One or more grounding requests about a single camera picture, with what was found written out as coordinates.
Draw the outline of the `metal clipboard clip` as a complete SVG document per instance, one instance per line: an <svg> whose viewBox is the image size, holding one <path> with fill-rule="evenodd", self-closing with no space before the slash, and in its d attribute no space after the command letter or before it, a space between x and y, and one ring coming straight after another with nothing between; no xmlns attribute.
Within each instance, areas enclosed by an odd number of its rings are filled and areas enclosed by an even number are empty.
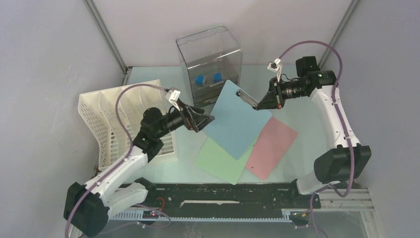
<svg viewBox="0 0 420 238"><path fill-rule="evenodd" d="M253 109L256 109L258 102L254 98L252 98L248 93L239 89L236 92L236 95L239 98L241 98L245 103L249 104Z"/></svg>

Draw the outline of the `blue clipboard sheet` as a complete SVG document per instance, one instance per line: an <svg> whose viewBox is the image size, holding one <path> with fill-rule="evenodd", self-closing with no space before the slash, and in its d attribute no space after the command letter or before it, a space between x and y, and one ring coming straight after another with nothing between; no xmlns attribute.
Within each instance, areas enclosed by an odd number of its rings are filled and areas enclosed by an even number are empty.
<svg viewBox="0 0 420 238"><path fill-rule="evenodd" d="M205 127L205 134L238 160L258 137L272 117L268 110L256 111L237 96L241 88L227 80L214 105L214 120Z"/></svg>

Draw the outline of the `blue eraser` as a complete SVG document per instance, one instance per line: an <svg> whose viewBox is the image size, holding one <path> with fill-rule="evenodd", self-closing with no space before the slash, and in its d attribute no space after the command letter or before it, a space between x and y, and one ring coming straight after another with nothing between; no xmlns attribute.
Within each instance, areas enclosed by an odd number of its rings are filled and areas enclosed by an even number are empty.
<svg viewBox="0 0 420 238"><path fill-rule="evenodd" d="M213 80L214 83L222 82L223 81L223 76L222 76L221 73L215 73L212 76L212 80Z"/></svg>
<svg viewBox="0 0 420 238"><path fill-rule="evenodd" d="M205 85L205 83L206 83L206 77L205 77L204 75L198 75L198 76L195 78L195 83L196 83L198 86L204 86L204 85Z"/></svg>

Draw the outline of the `clear plastic drawer box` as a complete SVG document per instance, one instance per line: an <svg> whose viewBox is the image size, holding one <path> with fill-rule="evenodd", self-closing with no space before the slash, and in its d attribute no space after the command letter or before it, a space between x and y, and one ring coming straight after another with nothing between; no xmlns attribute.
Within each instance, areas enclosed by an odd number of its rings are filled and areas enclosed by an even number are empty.
<svg viewBox="0 0 420 238"><path fill-rule="evenodd" d="M239 84L243 61L240 43L224 25L217 25L176 39L184 78L191 90L195 107L214 104L227 80ZM223 81L214 83L212 76L221 73ZM206 77L204 86L195 78Z"/></svg>

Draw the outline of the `green clipboard sheet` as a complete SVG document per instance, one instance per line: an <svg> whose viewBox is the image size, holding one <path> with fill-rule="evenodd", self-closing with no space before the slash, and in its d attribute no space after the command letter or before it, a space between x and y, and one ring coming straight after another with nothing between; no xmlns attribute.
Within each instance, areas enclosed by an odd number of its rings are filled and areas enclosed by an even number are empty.
<svg viewBox="0 0 420 238"><path fill-rule="evenodd" d="M211 138L207 138L198 152L196 167L230 184L237 184L256 143L254 140L239 159L235 159Z"/></svg>

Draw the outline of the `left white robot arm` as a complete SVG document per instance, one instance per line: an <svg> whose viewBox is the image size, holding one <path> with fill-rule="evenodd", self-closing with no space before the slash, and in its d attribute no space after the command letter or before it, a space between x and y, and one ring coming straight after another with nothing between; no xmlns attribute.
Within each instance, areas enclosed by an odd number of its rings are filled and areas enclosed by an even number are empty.
<svg viewBox="0 0 420 238"><path fill-rule="evenodd" d="M203 109L182 104L179 110L163 115L160 109L145 110L141 128L123 155L105 171L79 184L72 184L66 195L63 217L67 220L64 236L70 236L73 226L88 237L98 235L111 217L138 203L152 206L157 199L154 190L141 182L119 187L138 169L147 165L163 147L162 137L184 126L202 131L214 120Z"/></svg>

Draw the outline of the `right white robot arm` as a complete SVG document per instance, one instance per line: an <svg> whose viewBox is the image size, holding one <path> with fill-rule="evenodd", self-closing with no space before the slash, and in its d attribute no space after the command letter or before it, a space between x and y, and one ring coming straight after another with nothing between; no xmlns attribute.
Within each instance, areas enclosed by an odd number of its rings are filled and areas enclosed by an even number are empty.
<svg viewBox="0 0 420 238"><path fill-rule="evenodd" d="M296 60L298 77L287 82L281 79L279 59L268 69L277 75L269 80L267 93L254 109L282 109L286 100L309 97L320 112L327 142L327 151L315 159L314 169L296 180L296 189L288 193L289 203L301 207L307 202L308 194L341 182L348 185L340 196L347 196L354 179L371 158L371 149L360 143L350 126L341 103L338 77L332 70L321 70L314 56Z"/></svg>

